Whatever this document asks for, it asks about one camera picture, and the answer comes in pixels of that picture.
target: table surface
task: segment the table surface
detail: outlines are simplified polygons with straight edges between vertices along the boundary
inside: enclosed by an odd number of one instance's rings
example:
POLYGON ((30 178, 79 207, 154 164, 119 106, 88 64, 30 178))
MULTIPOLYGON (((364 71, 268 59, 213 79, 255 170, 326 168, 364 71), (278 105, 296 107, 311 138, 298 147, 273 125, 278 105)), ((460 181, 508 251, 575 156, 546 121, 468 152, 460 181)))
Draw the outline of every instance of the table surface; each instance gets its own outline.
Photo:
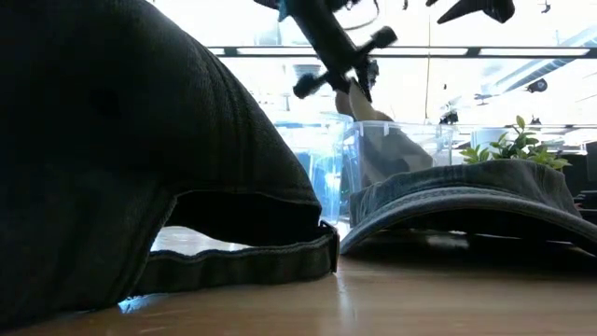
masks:
MULTIPOLYGON (((216 242, 168 228, 155 249, 216 242)), ((426 234, 373 239, 308 283, 152 295, 8 335, 597 335, 594 257, 568 245, 426 234)))

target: green plant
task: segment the green plant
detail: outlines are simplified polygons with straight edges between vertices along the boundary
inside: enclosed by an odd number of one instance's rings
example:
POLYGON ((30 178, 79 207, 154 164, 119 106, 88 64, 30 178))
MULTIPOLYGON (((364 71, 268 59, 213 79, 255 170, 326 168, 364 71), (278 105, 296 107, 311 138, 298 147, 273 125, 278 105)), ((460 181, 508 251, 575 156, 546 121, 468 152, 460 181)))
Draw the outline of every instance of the green plant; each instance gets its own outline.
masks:
POLYGON ((480 146, 467 148, 460 153, 465 156, 466 163, 477 163, 487 161, 490 156, 495 160, 520 159, 545 164, 555 170, 561 171, 563 167, 571 165, 568 160, 557 158, 555 154, 548 153, 545 145, 538 145, 539 140, 531 137, 532 132, 526 132, 526 123, 521 116, 516 116, 514 131, 518 134, 514 140, 506 140, 507 133, 503 133, 496 142, 490 145, 497 149, 490 151, 488 148, 480 150, 480 146))

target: cap brim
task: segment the cap brim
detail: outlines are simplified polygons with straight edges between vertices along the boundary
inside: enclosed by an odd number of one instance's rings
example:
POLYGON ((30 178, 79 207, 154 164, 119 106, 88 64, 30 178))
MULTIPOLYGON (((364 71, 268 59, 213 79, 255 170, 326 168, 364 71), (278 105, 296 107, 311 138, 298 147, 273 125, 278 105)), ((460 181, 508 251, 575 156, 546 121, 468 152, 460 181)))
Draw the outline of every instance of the cap brim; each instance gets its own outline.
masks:
MULTIPOLYGON (((538 219, 546 225, 555 225, 566 230, 574 240, 571 243, 578 247, 593 254, 597 251, 597 226, 587 220, 508 192, 449 187, 412 193, 374 211, 357 223, 344 237, 340 243, 340 253, 346 254, 369 236, 382 230, 399 227, 401 223, 411 219, 466 209, 490 210, 538 219)), ((474 220, 465 218, 465 211, 462 214, 463 220, 474 220)), ((477 218, 476 224, 482 226, 483 220, 477 218)))

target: baseball cap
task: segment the baseball cap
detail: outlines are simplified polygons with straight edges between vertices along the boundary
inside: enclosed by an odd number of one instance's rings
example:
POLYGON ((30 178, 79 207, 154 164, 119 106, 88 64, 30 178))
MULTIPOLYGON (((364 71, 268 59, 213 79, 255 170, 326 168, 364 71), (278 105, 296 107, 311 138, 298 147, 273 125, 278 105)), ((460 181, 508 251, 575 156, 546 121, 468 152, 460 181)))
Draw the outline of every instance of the baseball cap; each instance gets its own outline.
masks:
POLYGON ((418 230, 568 242, 597 255, 597 226, 576 210, 563 174, 532 161, 397 174, 351 195, 350 215, 341 254, 377 233, 418 230))
POLYGON ((0 328, 335 270, 338 235, 292 151, 150 3, 10 1, 0 28, 0 328), (150 252, 164 226, 252 247, 150 252))

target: transparent box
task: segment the transparent box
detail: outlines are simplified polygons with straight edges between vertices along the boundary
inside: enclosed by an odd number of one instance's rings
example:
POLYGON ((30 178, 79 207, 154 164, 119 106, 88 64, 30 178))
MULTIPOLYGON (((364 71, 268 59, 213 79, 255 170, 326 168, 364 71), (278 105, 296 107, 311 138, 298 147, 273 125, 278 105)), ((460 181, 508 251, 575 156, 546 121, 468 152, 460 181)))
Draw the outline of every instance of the transparent box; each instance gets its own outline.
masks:
POLYGON ((358 121, 344 135, 340 213, 349 195, 391 175, 451 165, 453 128, 389 121, 358 121))
POLYGON ((353 119, 338 113, 268 112, 268 117, 309 175, 331 225, 340 214, 342 147, 353 119))

